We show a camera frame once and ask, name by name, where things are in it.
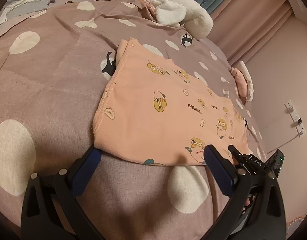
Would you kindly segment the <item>mauve polka dot bedspread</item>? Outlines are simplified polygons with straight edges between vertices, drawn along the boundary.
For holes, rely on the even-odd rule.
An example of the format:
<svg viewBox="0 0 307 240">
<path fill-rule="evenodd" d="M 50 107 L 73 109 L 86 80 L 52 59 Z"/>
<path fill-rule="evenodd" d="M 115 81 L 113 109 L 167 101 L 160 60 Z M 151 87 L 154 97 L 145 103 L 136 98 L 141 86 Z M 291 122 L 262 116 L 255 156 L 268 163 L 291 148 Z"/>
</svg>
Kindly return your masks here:
<svg viewBox="0 0 307 240">
<path fill-rule="evenodd" d="M 156 23 L 140 0 L 63 0 L 0 37 L 0 213 L 19 232 L 30 175 L 69 167 L 92 145 L 92 121 L 121 40 L 136 38 L 230 98 L 264 157 L 251 109 L 210 40 Z M 78 202 L 107 239 L 200 239 L 227 202 L 203 166 L 138 165 L 109 154 Z"/>
</svg>

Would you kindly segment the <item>peach cartoon print garment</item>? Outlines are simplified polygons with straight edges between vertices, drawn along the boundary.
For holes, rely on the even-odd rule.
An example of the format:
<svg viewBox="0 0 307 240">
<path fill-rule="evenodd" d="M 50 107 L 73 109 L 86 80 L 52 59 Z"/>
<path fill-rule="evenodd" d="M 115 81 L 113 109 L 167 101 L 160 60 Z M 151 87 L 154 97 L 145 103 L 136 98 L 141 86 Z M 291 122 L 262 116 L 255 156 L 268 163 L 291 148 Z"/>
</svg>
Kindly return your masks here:
<svg viewBox="0 0 307 240">
<path fill-rule="evenodd" d="M 96 148 L 133 163 L 196 166 L 208 145 L 225 159 L 229 146 L 249 154 L 246 132 L 230 99 L 135 38 L 121 40 L 93 119 Z"/>
</svg>

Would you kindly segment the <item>white wall power strip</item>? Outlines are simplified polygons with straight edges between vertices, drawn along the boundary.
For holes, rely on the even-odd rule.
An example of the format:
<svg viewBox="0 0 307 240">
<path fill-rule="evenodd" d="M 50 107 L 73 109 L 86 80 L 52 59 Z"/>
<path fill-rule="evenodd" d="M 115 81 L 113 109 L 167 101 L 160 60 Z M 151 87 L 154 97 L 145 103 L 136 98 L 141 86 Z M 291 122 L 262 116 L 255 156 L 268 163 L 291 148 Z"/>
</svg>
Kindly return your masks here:
<svg viewBox="0 0 307 240">
<path fill-rule="evenodd" d="M 296 128 L 298 137 L 303 137 L 306 134 L 306 130 L 303 124 L 303 120 L 298 114 L 294 104 L 291 100 L 285 103 L 286 113 L 291 117 L 293 124 L 292 127 Z"/>
</svg>

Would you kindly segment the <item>folded pink white clothes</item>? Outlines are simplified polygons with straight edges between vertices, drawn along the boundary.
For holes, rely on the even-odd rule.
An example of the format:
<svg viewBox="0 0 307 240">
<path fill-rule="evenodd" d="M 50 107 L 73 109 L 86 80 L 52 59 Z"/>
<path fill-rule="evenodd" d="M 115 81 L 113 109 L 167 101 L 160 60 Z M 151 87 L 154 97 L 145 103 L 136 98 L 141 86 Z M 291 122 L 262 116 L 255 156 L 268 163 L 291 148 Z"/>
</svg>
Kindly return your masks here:
<svg viewBox="0 0 307 240">
<path fill-rule="evenodd" d="M 244 102 L 252 102 L 254 98 L 254 86 L 251 75 L 243 61 L 239 61 L 232 67 L 231 74 L 236 82 L 237 94 Z"/>
</svg>

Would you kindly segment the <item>white fluffy blanket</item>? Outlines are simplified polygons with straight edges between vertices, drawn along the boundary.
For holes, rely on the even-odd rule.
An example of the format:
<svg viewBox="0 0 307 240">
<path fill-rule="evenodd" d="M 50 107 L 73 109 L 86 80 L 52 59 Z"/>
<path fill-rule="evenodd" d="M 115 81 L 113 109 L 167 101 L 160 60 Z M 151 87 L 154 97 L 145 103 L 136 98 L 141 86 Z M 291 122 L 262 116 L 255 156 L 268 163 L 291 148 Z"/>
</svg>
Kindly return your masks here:
<svg viewBox="0 0 307 240">
<path fill-rule="evenodd" d="M 159 24 L 178 27 L 183 25 L 191 37 L 207 37 L 214 22 L 209 13 L 195 0 L 146 0 L 154 7 Z"/>
</svg>

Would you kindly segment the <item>pink curtain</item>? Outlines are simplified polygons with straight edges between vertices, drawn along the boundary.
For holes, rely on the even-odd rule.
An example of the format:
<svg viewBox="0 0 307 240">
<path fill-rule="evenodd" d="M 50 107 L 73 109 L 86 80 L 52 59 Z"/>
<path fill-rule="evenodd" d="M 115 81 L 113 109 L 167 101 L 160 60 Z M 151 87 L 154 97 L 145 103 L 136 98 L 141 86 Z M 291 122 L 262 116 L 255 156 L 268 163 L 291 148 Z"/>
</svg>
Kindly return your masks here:
<svg viewBox="0 0 307 240">
<path fill-rule="evenodd" d="M 250 60 L 292 14 L 288 0 L 224 0 L 211 14 L 208 39 L 230 65 Z"/>
</svg>

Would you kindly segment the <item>grey white folded garment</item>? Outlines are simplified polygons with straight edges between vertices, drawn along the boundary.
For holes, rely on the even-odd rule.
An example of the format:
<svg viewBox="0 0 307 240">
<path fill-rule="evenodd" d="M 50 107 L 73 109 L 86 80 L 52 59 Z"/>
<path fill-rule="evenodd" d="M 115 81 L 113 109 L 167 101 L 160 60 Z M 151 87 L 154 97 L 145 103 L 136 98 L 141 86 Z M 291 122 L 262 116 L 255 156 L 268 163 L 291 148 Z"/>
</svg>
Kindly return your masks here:
<svg viewBox="0 0 307 240">
<path fill-rule="evenodd" d="M 55 0 L 9 0 L 0 12 L 0 25 L 16 16 L 47 9 Z"/>
</svg>

